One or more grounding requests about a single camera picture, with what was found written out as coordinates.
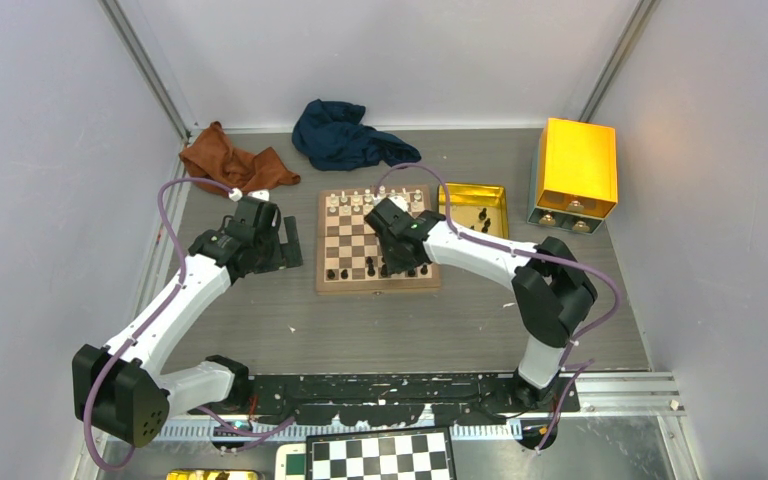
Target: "blue cloth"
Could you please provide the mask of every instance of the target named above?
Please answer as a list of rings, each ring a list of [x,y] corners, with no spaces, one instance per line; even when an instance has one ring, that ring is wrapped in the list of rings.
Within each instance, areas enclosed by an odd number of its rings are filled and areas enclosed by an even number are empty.
[[[395,135],[360,124],[366,107],[314,100],[293,128],[293,145],[318,170],[354,170],[378,165],[415,163],[419,150]]]

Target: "chessboard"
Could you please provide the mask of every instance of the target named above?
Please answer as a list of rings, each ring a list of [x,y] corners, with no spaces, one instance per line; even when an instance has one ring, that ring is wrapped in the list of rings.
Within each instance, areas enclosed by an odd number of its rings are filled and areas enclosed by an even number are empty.
[[[442,282],[438,265],[422,265],[398,274],[387,271],[378,238],[364,221],[364,216],[374,207],[372,188],[320,192],[316,292],[387,293],[439,289]],[[432,209],[427,185],[390,186],[384,194],[404,198],[414,217]]]
[[[455,480],[446,428],[307,437],[306,480]]]

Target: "gray wooden tabletop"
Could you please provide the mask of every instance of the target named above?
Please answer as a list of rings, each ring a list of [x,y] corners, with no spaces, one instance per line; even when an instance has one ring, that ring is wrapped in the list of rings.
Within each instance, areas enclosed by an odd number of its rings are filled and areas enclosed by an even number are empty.
[[[531,157],[539,130],[445,130],[394,132],[422,153],[422,163],[446,181],[502,185],[507,189],[510,236],[540,242],[560,238],[585,263],[612,276],[624,289],[611,239],[604,228],[593,235],[566,233],[525,221]],[[378,180],[387,166],[352,172],[320,172],[293,147],[290,135],[235,135],[251,152],[274,147],[299,185],[279,187],[271,199],[284,216],[296,217],[305,264],[239,280],[219,297],[184,336],[166,371],[193,366],[221,354],[253,373],[366,373],[512,371],[528,334],[513,295],[469,272],[442,267],[443,287],[434,293],[327,295],[314,291],[317,192],[353,188]],[[388,185],[427,183],[419,170],[396,172]],[[184,245],[222,216],[233,203],[192,188],[179,236]],[[173,260],[171,275],[177,270]],[[610,291],[594,279],[599,300],[590,319],[612,303]],[[633,314],[624,304],[601,328],[581,339],[571,362],[596,358],[598,369],[648,369]]]

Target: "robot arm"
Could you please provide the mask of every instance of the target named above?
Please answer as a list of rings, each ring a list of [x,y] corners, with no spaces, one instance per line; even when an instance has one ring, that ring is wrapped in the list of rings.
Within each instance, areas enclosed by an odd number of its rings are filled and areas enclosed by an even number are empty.
[[[104,379],[92,409],[93,426],[142,447],[160,433],[166,419],[211,402],[248,398],[248,368],[211,356],[196,367],[161,375],[172,349],[219,295],[249,273],[302,264],[295,218],[284,219],[287,243],[278,230],[277,205],[243,197],[227,224],[196,239],[185,258],[181,290],[154,322],[125,351]],[[169,297],[179,275],[122,332],[102,348],[84,345],[72,360],[75,415],[82,418],[90,388],[102,366]]]
[[[446,217],[426,210],[414,219],[400,197],[381,200],[366,216],[393,273],[425,263],[452,265],[511,290],[523,324],[531,334],[517,375],[525,382],[520,398],[533,405],[543,400],[560,369],[570,336],[596,301],[596,289],[576,269],[515,256],[459,238]],[[455,224],[456,229],[465,229]],[[566,245],[549,237],[542,244],[511,242],[465,229],[470,237],[500,244],[511,251],[548,254],[575,260]],[[544,277],[550,277],[547,284]]]

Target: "cloth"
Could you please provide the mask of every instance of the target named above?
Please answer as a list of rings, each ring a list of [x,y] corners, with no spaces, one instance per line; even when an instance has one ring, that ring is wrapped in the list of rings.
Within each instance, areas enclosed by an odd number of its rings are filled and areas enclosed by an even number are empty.
[[[210,178],[243,193],[301,181],[299,174],[287,170],[272,147],[257,155],[234,147],[219,122],[211,123],[178,157],[191,176]],[[213,185],[196,185],[211,193],[227,195]]]
[[[319,170],[354,170],[378,165],[415,163],[419,150],[395,135],[360,124],[366,107],[314,100],[293,129],[293,145]]]

